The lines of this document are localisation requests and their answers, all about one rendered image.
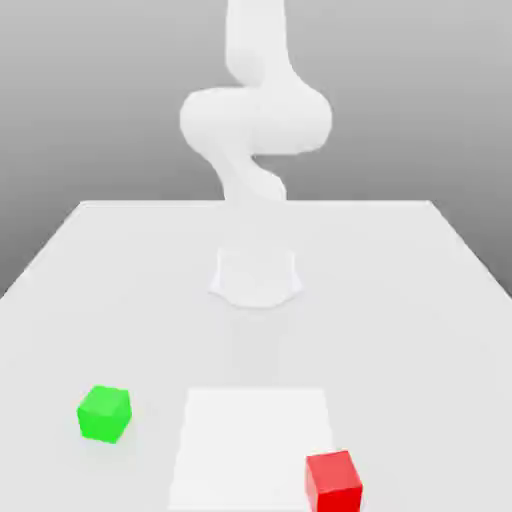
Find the small green cube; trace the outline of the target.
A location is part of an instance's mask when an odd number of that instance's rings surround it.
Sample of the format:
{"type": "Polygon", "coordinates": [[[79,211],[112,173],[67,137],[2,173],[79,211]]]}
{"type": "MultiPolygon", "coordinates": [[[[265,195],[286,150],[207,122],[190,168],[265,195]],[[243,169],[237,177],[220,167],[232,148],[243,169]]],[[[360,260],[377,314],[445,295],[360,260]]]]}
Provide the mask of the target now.
{"type": "Polygon", "coordinates": [[[84,438],[115,444],[132,418],[129,392],[93,386],[78,405],[77,418],[84,438]]]}

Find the small red cube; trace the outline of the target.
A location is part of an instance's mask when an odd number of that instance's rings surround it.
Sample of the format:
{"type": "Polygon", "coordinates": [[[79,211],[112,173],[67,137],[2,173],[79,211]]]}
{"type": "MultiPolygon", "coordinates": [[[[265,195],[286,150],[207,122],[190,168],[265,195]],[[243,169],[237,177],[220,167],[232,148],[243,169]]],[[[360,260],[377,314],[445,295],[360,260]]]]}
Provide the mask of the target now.
{"type": "Polygon", "coordinates": [[[306,457],[305,491],[311,512],[360,512],[363,484],[347,450],[306,457]]]}

